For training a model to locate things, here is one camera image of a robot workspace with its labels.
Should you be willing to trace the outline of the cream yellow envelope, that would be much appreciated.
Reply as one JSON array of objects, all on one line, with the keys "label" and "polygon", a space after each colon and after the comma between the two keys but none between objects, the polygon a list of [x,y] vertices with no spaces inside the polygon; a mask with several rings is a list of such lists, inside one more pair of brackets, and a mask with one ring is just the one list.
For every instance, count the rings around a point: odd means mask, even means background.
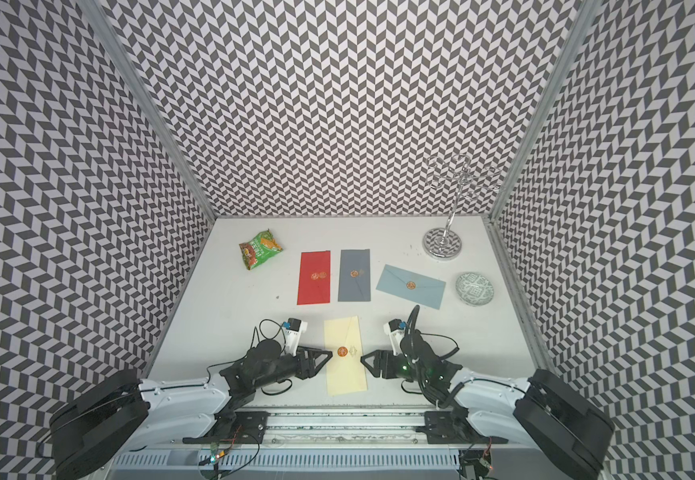
[{"label": "cream yellow envelope", "polygon": [[333,353],[327,364],[327,394],[335,397],[367,391],[359,317],[327,320],[324,334],[325,348]]}]

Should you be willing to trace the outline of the red envelope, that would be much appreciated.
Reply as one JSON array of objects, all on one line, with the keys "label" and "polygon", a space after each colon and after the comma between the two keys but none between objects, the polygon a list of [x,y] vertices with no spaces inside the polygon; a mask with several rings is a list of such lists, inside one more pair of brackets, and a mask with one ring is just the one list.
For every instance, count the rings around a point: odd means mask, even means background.
[{"label": "red envelope", "polygon": [[298,305],[331,302],[331,252],[303,252],[301,255]]}]

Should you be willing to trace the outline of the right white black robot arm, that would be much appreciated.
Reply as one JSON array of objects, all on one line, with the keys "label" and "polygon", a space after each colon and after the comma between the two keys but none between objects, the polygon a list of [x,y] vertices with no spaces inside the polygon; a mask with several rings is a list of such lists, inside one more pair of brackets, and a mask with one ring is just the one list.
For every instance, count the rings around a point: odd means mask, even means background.
[{"label": "right white black robot arm", "polygon": [[613,420],[553,372],[538,369],[525,379],[479,373],[435,353],[417,330],[393,332],[391,343],[390,350],[361,358],[373,377],[417,384],[467,432],[535,448],[571,479],[597,479],[603,472]]}]

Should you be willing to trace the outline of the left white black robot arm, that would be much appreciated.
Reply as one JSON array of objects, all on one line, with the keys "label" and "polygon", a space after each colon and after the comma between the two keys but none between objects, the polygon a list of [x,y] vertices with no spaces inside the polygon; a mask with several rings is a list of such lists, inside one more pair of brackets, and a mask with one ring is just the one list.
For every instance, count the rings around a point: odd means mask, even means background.
[{"label": "left white black robot arm", "polygon": [[230,440],[237,410],[259,390],[291,378],[313,378],[332,357],[329,350],[303,346],[288,353],[276,340],[263,340],[207,378],[154,381],[121,370],[53,414],[49,442],[55,476],[81,479],[122,451],[172,441]]}]

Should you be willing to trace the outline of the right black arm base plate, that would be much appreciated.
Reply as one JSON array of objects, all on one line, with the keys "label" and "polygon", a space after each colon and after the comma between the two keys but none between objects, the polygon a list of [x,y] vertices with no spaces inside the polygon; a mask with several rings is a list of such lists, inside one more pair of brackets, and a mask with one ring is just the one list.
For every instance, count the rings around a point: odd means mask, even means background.
[{"label": "right black arm base plate", "polygon": [[467,422],[465,414],[459,411],[427,411],[423,414],[423,426],[417,426],[415,433],[421,433],[429,444],[493,444],[503,445],[509,441],[501,437],[483,436]]}]

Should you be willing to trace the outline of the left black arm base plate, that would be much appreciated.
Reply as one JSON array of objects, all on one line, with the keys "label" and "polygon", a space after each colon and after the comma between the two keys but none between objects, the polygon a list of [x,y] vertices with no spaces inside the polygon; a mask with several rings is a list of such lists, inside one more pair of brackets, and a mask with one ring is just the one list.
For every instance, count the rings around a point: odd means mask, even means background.
[{"label": "left black arm base plate", "polygon": [[183,444],[232,443],[256,445],[262,443],[268,428],[270,414],[267,411],[237,411],[220,414],[210,430],[200,437],[184,437]]}]

